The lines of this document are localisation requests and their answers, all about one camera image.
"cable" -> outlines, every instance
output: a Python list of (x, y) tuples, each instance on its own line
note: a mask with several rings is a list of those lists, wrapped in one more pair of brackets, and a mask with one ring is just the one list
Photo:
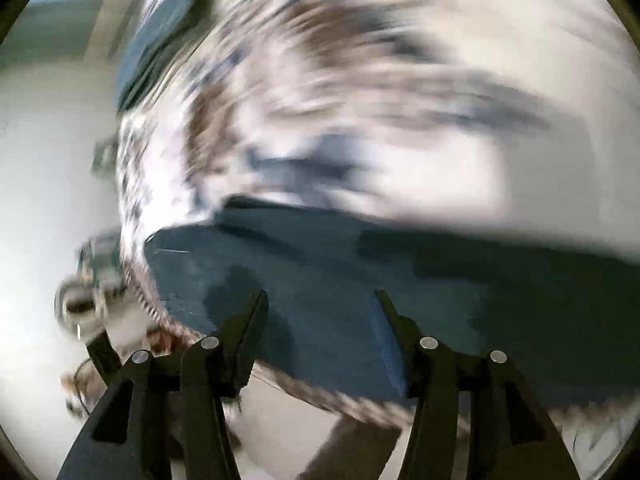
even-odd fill
[(82, 405), (82, 407), (84, 408), (84, 411), (88, 416), (91, 415), (91, 412), (89, 411), (86, 404), (84, 403), (84, 400), (82, 400), (82, 395), (80, 394), (80, 388), (78, 388), (78, 375), (80, 375), (80, 371), (82, 370), (82, 368), (90, 361), (91, 361), (90, 357), (82, 361), (79, 367), (76, 368), (76, 373), (74, 374), (74, 388), (76, 389), (76, 397), (78, 397), (80, 404)]

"dark green cloth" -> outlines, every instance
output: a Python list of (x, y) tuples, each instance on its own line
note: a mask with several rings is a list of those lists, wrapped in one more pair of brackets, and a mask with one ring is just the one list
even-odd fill
[(132, 38), (116, 79), (119, 112), (136, 106), (210, 17), (210, 0), (165, 0)]
[(178, 321), (203, 333), (270, 297), (260, 357), (312, 386), (400, 400), (370, 325), (373, 292), (425, 335), (505, 351), (543, 402), (640, 384), (640, 267), (595, 248), (382, 227), (340, 212), (233, 199), (212, 225), (156, 233), (146, 259)]

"wire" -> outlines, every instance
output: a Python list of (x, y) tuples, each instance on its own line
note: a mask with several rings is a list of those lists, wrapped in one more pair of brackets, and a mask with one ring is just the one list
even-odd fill
[(82, 368), (90, 361), (91, 361), (90, 357), (85, 359), (84, 361), (82, 361), (80, 363), (79, 367), (76, 368), (76, 373), (74, 374), (74, 388), (76, 389), (76, 397), (78, 397), (78, 400), (80, 401), (80, 404), (84, 408), (84, 411), (86, 412), (87, 415), (91, 415), (91, 412), (89, 411), (89, 408), (84, 403), (84, 400), (82, 400), (82, 395), (80, 393), (80, 388), (78, 388), (78, 376), (80, 375), (80, 372), (82, 371)]

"silver screw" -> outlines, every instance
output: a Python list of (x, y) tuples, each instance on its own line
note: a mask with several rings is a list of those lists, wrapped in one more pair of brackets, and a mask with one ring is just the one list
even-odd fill
[(420, 339), (420, 346), (425, 350), (435, 350), (438, 347), (438, 340), (434, 337), (423, 337)]
[(499, 365), (507, 362), (507, 354), (505, 354), (502, 350), (494, 350), (489, 354), (491, 361), (494, 363), (498, 363)]
[(219, 344), (220, 341), (218, 340), (218, 338), (213, 336), (206, 337), (200, 342), (200, 346), (202, 346), (205, 350), (212, 350)]
[(134, 352), (131, 357), (131, 360), (137, 365), (142, 364), (147, 359), (149, 359), (149, 354), (144, 350), (138, 350), (137, 352)]

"patterned blanket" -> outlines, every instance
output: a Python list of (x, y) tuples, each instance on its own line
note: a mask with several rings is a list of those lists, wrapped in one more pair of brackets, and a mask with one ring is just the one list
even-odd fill
[[(142, 22), (161, 2), (146, 1)], [(149, 313), (185, 340), (199, 334), (162, 306), (144, 243), (210, 221), (230, 194), (639, 246), (633, 46), (605, 0), (214, 8), (214, 28), (180, 51), (119, 133), (123, 263)], [(268, 364), (255, 372), (361, 420), (411, 421)]]

